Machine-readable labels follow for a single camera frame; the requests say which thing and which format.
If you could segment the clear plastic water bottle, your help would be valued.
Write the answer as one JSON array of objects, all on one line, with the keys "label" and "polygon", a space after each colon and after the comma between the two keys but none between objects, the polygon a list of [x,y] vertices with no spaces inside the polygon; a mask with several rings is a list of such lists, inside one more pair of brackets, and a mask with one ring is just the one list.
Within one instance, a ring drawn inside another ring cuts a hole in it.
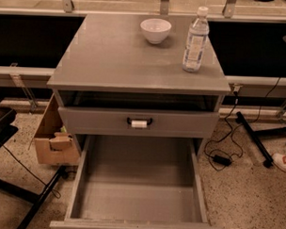
[{"label": "clear plastic water bottle", "polygon": [[206,7],[199,7],[196,19],[189,25],[183,53],[183,68],[188,72],[196,72],[201,66],[209,35],[208,11]]}]

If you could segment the black stand leg right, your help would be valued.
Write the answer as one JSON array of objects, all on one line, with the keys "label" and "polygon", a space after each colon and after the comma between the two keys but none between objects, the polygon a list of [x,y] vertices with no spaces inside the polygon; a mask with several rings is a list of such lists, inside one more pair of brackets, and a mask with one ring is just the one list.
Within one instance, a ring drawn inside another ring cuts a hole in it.
[{"label": "black stand leg right", "polygon": [[258,149],[262,152],[262,155],[264,157],[264,162],[262,164],[264,165],[264,167],[265,168],[271,167],[273,163],[272,156],[269,155],[269,152],[263,146],[262,142],[260,141],[260,137],[273,137],[273,136],[286,137],[286,126],[282,128],[273,128],[273,129],[254,131],[250,127],[246,118],[240,111],[236,113],[236,116],[237,116],[236,121],[238,123],[241,123],[244,126],[245,130],[252,138],[252,141],[256,144]]}]

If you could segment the black stand base left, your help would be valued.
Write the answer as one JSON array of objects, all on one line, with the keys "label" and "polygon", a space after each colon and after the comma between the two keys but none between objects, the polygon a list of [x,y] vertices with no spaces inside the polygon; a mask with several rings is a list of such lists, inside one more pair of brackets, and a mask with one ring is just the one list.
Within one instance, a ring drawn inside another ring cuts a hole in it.
[{"label": "black stand base left", "polygon": [[[5,148],[11,155],[12,152],[5,146],[5,143],[18,131],[18,127],[12,125],[12,122],[15,121],[15,119],[15,110],[6,106],[0,106],[0,148]],[[32,204],[29,212],[26,213],[24,219],[17,229],[27,228],[28,224],[33,220],[41,205],[44,204],[48,195],[50,193],[59,194],[59,192],[54,189],[54,186],[60,178],[66,178],[67,176],[68,174],[66,173],[66,167],[60,166],[52,179],[47,184],[43,184],[44,188],[41,194],[36,194],[28,189],[14,186],[13,184],[0,179],[1,191],[6,192],[8,195],[13,195],[26,200]]]}]

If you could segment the grey top drawer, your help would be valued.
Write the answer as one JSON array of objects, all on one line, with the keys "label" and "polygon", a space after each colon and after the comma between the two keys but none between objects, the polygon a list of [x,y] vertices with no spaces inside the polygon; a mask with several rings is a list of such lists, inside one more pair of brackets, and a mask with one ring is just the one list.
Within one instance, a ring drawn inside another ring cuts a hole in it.
[{"label": "grey top drawer", "polygon": [[71,134],[170,138],[209,138],[216,112],[61,107],[62,122]]}]

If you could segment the white red sneaker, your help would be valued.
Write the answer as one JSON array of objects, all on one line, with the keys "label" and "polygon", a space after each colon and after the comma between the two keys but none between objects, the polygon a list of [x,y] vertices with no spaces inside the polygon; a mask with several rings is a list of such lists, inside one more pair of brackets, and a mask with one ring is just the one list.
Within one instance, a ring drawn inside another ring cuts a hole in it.
[{"label": "white red sneaker", "polygon": [[272,156],[273,162],[278,166],[280,170],[286,172],[286,155],[274,153]]}]

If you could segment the brown cardboard box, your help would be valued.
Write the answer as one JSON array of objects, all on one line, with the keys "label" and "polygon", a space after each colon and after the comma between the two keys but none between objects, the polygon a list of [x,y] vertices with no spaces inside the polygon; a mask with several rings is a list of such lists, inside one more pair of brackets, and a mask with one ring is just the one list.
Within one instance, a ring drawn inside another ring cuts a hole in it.
[{"label": "brown cardboard box", "polygon": [[52,96],[34,136],[39,164],[77,165],[80,153],[72,136],[65,130],[58,113],[56,98]]}]

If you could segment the white ceramic bowl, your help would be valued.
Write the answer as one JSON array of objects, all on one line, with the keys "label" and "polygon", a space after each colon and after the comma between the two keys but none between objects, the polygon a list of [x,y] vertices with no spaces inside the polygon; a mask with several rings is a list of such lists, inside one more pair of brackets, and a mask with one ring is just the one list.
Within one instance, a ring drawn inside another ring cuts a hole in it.
[{"label": "white ceramic bowl", "polygon": [[149,43],[159,44],[168,36],[171,23],[163,19],[148,19],[140,24],[140,28]]}]

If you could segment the clear acrylic bracket left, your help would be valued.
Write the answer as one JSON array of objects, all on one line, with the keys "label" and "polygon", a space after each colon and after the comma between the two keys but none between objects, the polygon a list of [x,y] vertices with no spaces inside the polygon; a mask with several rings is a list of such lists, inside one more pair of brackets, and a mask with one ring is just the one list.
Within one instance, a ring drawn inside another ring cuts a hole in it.
[{"label": "clear acrylic bracket left", "polygon": [[22,79],[22,72],[16,71],[14,74],[10,74],[10,77],[12,79],[13,84],[17,87],[23,90],[27,101],[30,105],[30,112],[33,112],[38,107],[38,102],[36,101],[35,95],[32,92],[32,90],[27,87],[27,85],[24,83],[24,80]]}]

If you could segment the grey drawer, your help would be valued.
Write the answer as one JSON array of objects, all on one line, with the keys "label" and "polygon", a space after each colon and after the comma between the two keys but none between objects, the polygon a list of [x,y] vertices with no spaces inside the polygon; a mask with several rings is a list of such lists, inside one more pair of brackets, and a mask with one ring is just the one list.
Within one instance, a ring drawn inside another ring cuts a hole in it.
[{"label": "grey drawer", "polygon": [[90,136],[52,229],[220,229],[206,216],[191,139]]},{"label": "grey drawer", "polygon": [[61,107],[62,122],[71,134],[170,138],[209,138],[216,112]]}]

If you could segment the grey drawer cabinet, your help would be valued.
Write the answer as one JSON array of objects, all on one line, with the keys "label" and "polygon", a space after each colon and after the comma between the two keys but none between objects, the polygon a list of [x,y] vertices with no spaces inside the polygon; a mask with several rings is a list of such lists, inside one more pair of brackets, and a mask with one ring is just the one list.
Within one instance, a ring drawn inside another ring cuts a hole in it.
[{"label": "grey drawer cabinet", "polygon": [[[59,107],[216,112],[230,87],[211,44],[195,73],[183,69],[189,16],[168,16],[157,45],[143,37],[142,14],[89,13],[48,81]],[[71,134],[83,148],[90,134]],[[198,152],[206,139],[191,139]]]}]

